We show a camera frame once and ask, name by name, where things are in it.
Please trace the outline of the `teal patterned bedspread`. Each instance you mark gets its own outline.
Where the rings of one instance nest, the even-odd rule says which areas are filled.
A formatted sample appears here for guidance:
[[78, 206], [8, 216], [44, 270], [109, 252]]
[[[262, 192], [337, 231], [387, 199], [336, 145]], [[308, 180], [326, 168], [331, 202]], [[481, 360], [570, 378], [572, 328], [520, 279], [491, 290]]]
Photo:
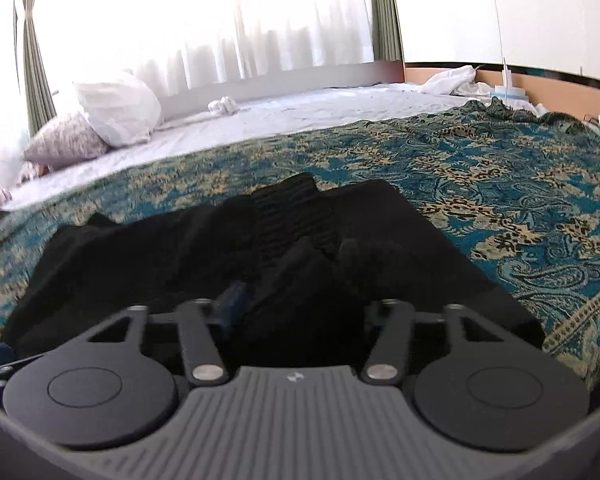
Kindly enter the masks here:
[[600, 136], [500, 101], [209, 148], [123, 169], [0, 220], [0, 336], [47, 240], [93, 212], [140, 220], [299, 172], [382, 179], [542, 323], [544, 350], [600, 381]]

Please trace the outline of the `grey patterned pillow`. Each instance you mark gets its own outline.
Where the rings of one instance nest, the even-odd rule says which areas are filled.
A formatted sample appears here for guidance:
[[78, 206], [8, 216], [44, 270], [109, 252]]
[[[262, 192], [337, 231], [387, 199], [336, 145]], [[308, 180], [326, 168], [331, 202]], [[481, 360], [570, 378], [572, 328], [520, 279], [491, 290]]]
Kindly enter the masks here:
[[26, 162], [68, 167], [111, 150], [80, 113], [58, 115], [38, 130], [23, 152]]

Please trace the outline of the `small white crumpled cloth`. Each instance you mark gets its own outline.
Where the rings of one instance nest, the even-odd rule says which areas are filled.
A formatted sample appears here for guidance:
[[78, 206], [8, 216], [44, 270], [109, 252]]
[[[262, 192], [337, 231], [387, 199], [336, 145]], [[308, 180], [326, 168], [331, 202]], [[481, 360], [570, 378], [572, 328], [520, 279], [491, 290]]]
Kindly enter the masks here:
[[232, 116], [240, 110], [239, 105], [230, 96], [222, 96], [208, 104], [208, 111], [216, 116]]

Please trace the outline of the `green curtain left panel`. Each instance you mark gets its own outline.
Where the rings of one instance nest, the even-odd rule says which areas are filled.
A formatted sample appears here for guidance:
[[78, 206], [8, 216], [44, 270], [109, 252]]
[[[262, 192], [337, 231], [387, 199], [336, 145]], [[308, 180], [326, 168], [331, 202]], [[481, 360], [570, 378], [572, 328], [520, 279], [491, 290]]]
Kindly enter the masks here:
[[20, 70], [24, 102], [27, 107], [30, 136], [35, 136], [46, 122], [56, 116], [52, 92], [46, 76], [33, 11], [36, 0], [19, 0], [18, 20], [20, 24], [19, 45]]

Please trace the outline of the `white pillow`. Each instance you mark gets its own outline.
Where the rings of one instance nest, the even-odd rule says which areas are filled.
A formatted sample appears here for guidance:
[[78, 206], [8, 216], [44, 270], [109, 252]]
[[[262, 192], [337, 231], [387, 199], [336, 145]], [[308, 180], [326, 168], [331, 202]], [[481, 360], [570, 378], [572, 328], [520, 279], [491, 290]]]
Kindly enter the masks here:
[[76, 83], [83, 117], [112, 148], [146, 143], [162, 123], [162, 107], [155, 93], [129, 73]]

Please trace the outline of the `wooden bed frame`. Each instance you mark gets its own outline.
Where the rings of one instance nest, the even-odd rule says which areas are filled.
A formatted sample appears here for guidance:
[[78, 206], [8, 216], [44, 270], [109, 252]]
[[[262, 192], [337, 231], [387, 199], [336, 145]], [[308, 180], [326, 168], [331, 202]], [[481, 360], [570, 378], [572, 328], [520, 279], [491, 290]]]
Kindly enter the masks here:
[[[323, 89], [398, 82], [422, 84], [437, 73], [461, 65], [460, 62], [401, 64], [381, 61], [288, 70], [225, 84], [208, 84], [176, 96], [167, 96], [160, 103], [164, 117], [183, 117], [196, 110], [204, 110], [208, 102], [221, 96], [231, 96], [241, 103]], [[549, 110], [580, 119], [600, 115], [600, 79], [522, 66], [513, 66], [510, 70], [513, 72], [513, 84], [526, 90], [531, 103], [541, 103]]]

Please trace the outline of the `black pants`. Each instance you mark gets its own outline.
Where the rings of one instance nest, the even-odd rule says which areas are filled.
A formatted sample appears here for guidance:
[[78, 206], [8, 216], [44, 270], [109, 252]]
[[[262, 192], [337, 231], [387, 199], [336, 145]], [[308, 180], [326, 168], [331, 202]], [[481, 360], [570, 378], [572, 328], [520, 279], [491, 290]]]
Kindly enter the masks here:
[[93, 214], [47, 242], [4, 328], [20, 356], [53, 349], [126, 307], [168, 312], [234, 284], [246, 308], [227, 359], [352, 364], [377, 300], [438, 313], [464, 306], [539, 347], [541, 323], [391, 184], [320, 191], [309, 174], [137, 222]]

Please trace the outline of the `white cloth pile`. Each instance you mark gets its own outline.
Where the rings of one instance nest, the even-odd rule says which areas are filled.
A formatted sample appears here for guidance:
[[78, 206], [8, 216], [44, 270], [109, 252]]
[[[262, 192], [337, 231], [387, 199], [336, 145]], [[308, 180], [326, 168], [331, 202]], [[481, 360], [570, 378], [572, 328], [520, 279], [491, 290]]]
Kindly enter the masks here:
[[419, 86], [419, 92], [432, 96], [464, 96], [464, 98], [492, 96], [492, 87], [476, 81], [476, 75], [477, 71], [471, 65], [450, 68], [427, 79]]

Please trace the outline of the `green curtain right panel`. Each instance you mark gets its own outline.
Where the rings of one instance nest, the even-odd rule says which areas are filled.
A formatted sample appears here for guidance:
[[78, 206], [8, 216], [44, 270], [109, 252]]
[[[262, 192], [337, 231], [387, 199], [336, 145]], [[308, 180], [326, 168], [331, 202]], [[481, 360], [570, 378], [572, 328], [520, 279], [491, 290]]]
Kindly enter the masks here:
[[403, 62], [400, 18], [396, 0], [370, 0], [376, 61]]

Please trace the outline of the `green curtain panel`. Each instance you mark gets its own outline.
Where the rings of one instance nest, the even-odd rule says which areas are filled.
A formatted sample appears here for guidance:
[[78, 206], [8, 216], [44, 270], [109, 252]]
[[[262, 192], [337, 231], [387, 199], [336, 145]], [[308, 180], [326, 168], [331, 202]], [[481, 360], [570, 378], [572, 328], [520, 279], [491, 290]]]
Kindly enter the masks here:
[[52, 92], [46, 76], [33, 11], [36, 0], [19, 0], [18, 20], [20, 24], [19, 45], [20, 70], [24, 102], [27, 107], [30, 136], [35, 136], [46, 122], [56, 116]]
[[376, 61], [403, 62], [400, 18], [396, 0], [370, 0]]

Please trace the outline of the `white sheer curtain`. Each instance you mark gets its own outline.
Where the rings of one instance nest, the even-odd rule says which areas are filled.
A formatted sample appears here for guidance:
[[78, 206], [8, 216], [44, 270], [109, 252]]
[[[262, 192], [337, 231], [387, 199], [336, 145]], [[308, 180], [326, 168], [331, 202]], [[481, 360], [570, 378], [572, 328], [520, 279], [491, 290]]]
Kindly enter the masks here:
[[370, 0], [35, 0], [48, 83], [134, 74], [158, 96], [370, 62]]

